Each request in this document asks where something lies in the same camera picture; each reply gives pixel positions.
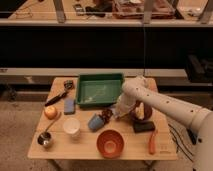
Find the white container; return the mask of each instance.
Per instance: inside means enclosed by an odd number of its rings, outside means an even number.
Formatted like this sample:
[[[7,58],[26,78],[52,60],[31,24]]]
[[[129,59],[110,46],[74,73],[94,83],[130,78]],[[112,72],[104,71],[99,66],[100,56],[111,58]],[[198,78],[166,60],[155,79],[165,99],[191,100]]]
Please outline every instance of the white container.
[[[78,138],[80,134],[80,122],[76,118],[69,118],[64,122],[63,129],[72,138]]]

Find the blue sponge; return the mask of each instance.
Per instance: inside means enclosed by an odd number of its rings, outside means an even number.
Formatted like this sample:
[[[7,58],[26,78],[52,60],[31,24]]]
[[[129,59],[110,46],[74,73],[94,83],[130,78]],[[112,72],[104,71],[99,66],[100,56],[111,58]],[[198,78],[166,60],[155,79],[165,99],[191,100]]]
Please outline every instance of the blue sponge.
[[[71,98],[66,98],[64,101],[64,114],[70,115],[75,113],[75,101]]]

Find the blue mug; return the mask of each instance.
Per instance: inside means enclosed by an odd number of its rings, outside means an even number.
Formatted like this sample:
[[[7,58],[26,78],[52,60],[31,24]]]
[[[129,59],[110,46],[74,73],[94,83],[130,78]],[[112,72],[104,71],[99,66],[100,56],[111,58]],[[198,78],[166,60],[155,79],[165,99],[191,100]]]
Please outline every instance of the blue mug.
[[[97,130],[99,130],[100,128],[102,128],[104,126],[104,121],[102,120],[102,118],[97,115],[94,114],[94,116],[90,119],[89,123],[88,123],[88,127],[91,131],[95,132]]]

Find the orange bowl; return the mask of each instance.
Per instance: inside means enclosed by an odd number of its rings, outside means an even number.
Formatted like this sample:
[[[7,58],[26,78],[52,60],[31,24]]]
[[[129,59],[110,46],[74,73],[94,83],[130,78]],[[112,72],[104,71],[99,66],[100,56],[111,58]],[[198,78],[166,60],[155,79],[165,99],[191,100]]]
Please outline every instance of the orange bowl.
[[[124,140],[117,131],[106,130],[98,136],[97,148],[103,157],[116,158],[123,151]]]

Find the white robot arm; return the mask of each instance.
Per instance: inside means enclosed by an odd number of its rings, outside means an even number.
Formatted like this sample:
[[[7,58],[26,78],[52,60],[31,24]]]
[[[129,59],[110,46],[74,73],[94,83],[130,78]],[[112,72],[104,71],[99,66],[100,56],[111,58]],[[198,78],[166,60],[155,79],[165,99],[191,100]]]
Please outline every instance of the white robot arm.
[[[147,81],[143,76],[126,81],[116,104],[116,115],[129,113],[135,107],[136,101],[161,111],[198,135],[193,171],[212,171],[213,111],[159,94],[146,87]]]

